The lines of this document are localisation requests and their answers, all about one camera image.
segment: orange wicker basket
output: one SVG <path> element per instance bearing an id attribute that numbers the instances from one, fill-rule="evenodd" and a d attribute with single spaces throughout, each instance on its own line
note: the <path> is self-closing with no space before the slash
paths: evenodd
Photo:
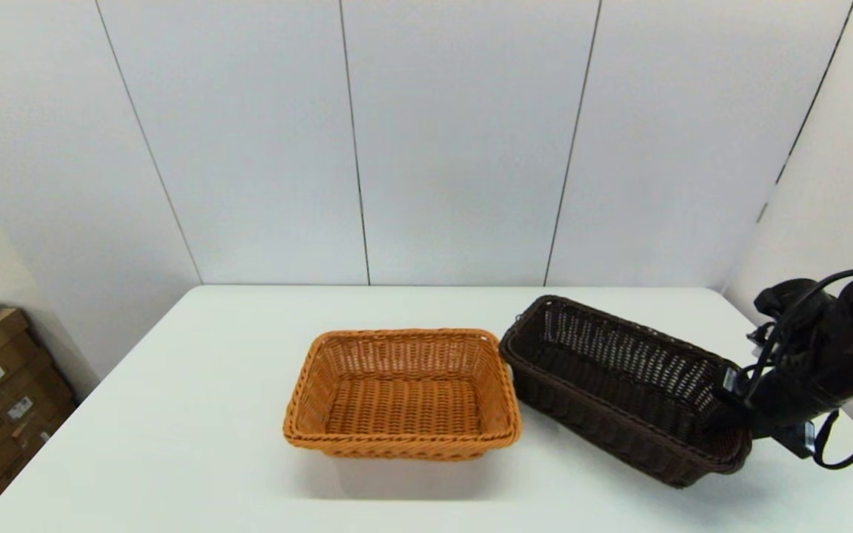
<path id="1" fill-rule="evenodd" d="M 284 422 L 291 444 L 338 457 L 463 461 L 519 433 L 498 340 L 479 329 L 325 333 Z"/>

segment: wicker basket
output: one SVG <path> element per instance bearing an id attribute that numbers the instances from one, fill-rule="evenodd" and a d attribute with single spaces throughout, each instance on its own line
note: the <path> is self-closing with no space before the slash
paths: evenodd
<path id="1" fill-rule="evenodd" d="M 461 461 L 521 432 L 498 341 L 478 329 L 335 331 L 318 337 L 284 435 L 338 457 Z"/>
<path id="2" fill-rule="evenodd" d="M 667 485 L 735 472 L 752 447 L 748 429 L 721 423 L 729 413 L 713 395 L 728 361 L 649 327 L 543 296 L 502 355 L 519 399 Z"/>

